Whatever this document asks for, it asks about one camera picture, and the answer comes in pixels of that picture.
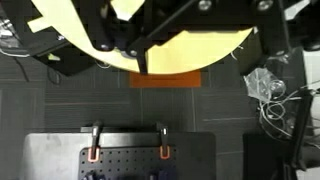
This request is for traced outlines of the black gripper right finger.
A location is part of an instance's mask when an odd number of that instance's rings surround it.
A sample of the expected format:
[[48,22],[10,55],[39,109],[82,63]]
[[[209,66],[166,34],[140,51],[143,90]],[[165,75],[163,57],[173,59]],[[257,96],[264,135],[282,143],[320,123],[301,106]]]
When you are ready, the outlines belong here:
[[133,33],[128,53],[135,57],[141,74],[148,73],[147,51],[163,45],[184,30],[209,31],[213,0],[146,0],[130,19]]

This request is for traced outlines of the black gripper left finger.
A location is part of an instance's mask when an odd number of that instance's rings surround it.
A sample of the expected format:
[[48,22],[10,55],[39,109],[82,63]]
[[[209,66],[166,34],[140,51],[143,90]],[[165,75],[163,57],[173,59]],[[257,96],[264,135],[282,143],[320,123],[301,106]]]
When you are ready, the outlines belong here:
[[114,49],[114,38],[107,29],[116,16],[111,0],[71,0],[91,45],[99,51]]

